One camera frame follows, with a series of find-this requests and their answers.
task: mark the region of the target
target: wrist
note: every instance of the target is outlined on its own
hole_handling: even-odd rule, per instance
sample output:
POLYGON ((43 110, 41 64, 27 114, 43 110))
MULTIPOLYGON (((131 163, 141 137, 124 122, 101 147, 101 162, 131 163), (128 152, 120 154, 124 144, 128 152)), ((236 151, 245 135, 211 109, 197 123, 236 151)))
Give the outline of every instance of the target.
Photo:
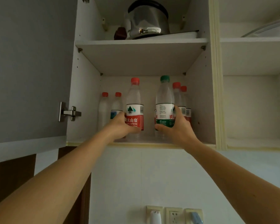
POLYGON ((199 141, 197 138, 195 138, 195 139, 192 139, 192 140, 186 142, 186 144, 184 146, 184 150, 187 153, 191 154, 191 152, 193 150, 198 149, 201 145, 203 145, 203 143, 201 141, 199 141))

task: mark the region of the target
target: power socket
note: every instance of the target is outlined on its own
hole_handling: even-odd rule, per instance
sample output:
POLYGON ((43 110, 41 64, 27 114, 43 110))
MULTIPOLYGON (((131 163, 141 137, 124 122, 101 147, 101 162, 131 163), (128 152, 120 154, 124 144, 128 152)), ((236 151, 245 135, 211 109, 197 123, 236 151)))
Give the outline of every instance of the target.
POLYGON ((146 223, 150 224, 150 213, 152 211, 160 212, 162 223, 164 223, 164 221, 163 221, 163 207, 157 207, 157 206, 146 206, 146 223))
POLYGON ((193 221, 193 216, 192 216, 192 213, 193 212, 197 212, 197 214, 199 215, 202 223, 203 223, 203 211, 201 209, 191 209, 191 208, 186 208, 184 210, 184 215, 185 215, 185 218, 186 218, 186 224, 200 224, 199 222, 195 223, 193 221))
POLYGON ((184 224, 182 208, 166 208, 166 224, 184 224))

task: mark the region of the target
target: bottle label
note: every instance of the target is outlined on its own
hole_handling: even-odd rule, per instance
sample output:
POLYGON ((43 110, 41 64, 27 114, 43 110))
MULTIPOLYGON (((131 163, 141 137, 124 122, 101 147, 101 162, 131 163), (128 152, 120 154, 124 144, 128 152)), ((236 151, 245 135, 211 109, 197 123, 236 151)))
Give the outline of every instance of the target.
POLYGON ((143 105, 129 104, 127 105, 127 116, 125 123, 132 127, 140 127, 144 130, 143 105))
POLYGON ((182 111, 182 115, 183 115, 184 117, 186 117, 186 107, 184 107, 184 106, 179 106, 179 109, 182 111))
POLYGON ((187 120, 190 122, 190 120, 191 120, 191 109, 190 108, 186 108, 186 117, 187 117, 187 120))
POLYGON ((174 104, 156 104, 156 123, 167 127, 174 126, 174 104))
POLYGON ((113 119, 120 112, 122 112, 122 110, 111 110, 110 119, 113 119))
POLYGON ((155 124, 156 124, 157 109, 155 109, 155 124))

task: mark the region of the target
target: cabinet hinge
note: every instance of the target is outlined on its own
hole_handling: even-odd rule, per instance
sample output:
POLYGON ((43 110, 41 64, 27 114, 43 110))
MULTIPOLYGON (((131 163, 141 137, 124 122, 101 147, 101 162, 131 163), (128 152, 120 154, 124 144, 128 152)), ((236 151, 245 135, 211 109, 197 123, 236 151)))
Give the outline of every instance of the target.
POLYGON ((82 116, 81 112, 76 111, 75 106, 72 106, 72 109, 68 110, 65 102, 61 101, 59 107, 59 122, 64 122, 66 116, 71 116, 71 121, 75 121, 76 117, 82 116))

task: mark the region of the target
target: mountain logo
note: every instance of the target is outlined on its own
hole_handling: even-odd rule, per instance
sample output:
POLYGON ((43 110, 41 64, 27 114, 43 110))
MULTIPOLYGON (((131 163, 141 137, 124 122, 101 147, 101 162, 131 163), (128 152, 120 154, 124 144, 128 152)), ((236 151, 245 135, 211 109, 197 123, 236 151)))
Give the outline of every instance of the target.
POLYGON ((132 114, 133 113, 133 109, 131 108, 131 106, 129 106, 129 108, 127 109, 127 112, 129 113, 129 114, 132 114))

